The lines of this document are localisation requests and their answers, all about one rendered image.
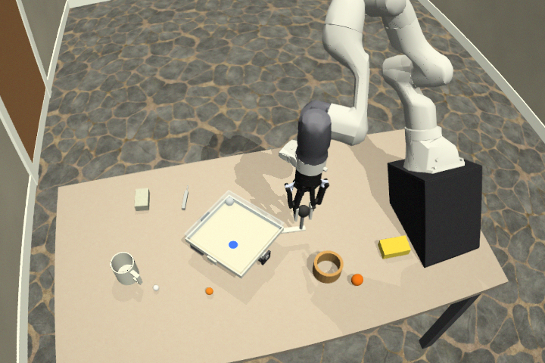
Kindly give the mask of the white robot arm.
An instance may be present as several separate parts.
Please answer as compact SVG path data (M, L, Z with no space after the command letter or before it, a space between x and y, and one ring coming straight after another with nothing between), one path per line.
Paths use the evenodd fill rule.
M391 46L405 54L385 59L381 67L384 80L397 92L403 105L403 167L436 173L464 166L456 146L442 136L441 127L437 126L436 106L417 88L449 84L453 66L425 39L410 0L332 0L322 43L354 75L353 107L317 100L306 104L298 120L297 140L289 141L279 151L279 157L300 174L315 176L328 170L325 165L331 139L350 146L364 141L369 129L370 70L369 55L362 43L365 15L381 17Z

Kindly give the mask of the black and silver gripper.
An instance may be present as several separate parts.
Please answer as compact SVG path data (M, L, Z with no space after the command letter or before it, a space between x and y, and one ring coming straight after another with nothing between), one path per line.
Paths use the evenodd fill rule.
M295 171L295 179L293 183L285 183L285 190L287 192L288 206L289 209L293 208L294 221L297 222L299 206L301 203L302 196L305 192L310 192L310 201L309 209L310 214L308 215L309 220L312 219L313 211L316 208L316 204L320 205L325 195L326 189L329 187L329 181L327 178L322 179L322 173L315 176L308 176L300 174L297 170ZM297 188L294 200L292 200L292 191L293 187ZM316 195L315 201L315 189L319 187L318 193Z

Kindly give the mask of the yellow rectangular block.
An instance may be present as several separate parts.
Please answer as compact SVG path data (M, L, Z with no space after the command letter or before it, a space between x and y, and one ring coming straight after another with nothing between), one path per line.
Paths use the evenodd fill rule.
M407 255L411 250L406 235L380 240L378 248L383 259Z

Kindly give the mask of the tan hollow ring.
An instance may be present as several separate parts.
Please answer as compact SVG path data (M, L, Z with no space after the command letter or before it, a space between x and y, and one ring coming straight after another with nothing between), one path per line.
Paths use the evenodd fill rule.
M334 264L336 264L336 266L338 267L338 270L335 272L335 273L332 273L332 274L326 274L324 272L322 272L319 268L318 268L318 264L322 261L330 261L330 262L333 262ZM333 283L335 281L337 281L341 275L341 272L342 272L342 269L343 269L343 266L344 266L344 262L343 262L343 259L336 253L336 252L333 252L333 251L323 251L321 253L319 253L315 260L314 260L314 263L313 263L313 275L315 277L315 279L317 279L318 281L322 282L322 283L325 283L325 284L330 284L330 283Z

